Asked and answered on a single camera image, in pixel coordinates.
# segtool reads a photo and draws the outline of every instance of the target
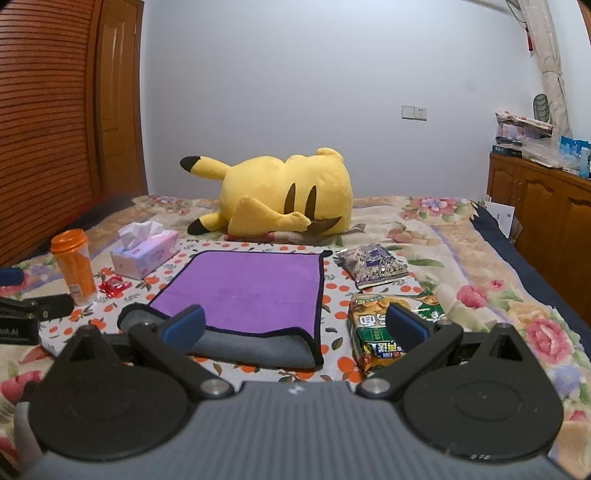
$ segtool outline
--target polka dot cloth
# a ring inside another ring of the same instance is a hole
[[[169,283],[174,276],[189,262],[191,256],[203,250],[257,251],[320,253],[325,247],[305,245],[270,245],[251,244],[249,242],[214,242],[181,240],[181,251],[145,279],[133,281],[133,286],[122,292],[117,298],[108,299],[103,294],[98,301],[84,309],[76,309],[70,317],[44,322],[42,324],[42,344],[53,354],[58,354],[81,325],[95,325],[104,333],[118,333],[117,318],[126,305],[134,302],[148,303]],[[96,283],[110,278],[114,274],[113,265],[102,265],[96,272]],[[408,287],[413,291],[418,287],[414,279],[411,283],[400,286],[384,286],[391,290]],[[380,292],[384,288],[375,287]],[[239,387],[245,380],[257,381],[336,381],[348,380],[352,386],[362,379],[362,374],[352,358],[351,343],[347,331],[347,313],[350,296],[357,292],[351,277],[336,265],[332,257],[324,260],[324,294],[322,297],[321,342],[324,366],[315,372],[299,372],[284,369],[260,368],[254,365],[236,365],[213,361],[206,358],[194,358],[200,365]]]

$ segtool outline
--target tissue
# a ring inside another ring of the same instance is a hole
[[[163,231],[164,226],[162,223],[151,220],[143,223],[132,222],[119,229],[119,238],[121,238],[123,249],[131,250],[141,242],[145,242],[151,236],[158,235]]]
[[[158,222],[130,223],[119,230],[122,246],[111,251],[115,273],[140,280],[179,251],[178,232]]]

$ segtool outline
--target curtain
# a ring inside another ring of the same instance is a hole
[[[542,72],[544,93],[548,97],[555,135],[572,135],[569,112],[566,106],[560,53],[556,43],[556,31],[546,0],[518,0],[530,31]]]

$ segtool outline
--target orange lid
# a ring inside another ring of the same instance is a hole
[[[51,239],[51,253],[63,254],[80,248],[88,242],[82,228],[66,230]]]

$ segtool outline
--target paper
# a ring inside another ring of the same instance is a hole
[[[499,228],[503,235],[509,238],[511,232],[511,223],[513,222],[513,215],[515,214],[515,207],[511,205],[503,205],[502,203],[484,202],[484,208],[496,219],[499,223]]]
[[[132,222],[119,229],[119,238],[121,238],[123,248],[130,250],[137,247],[141,242],[145,242],[151,236],[158,235],[163,231],[162,223],[151,220],[143,223]]]

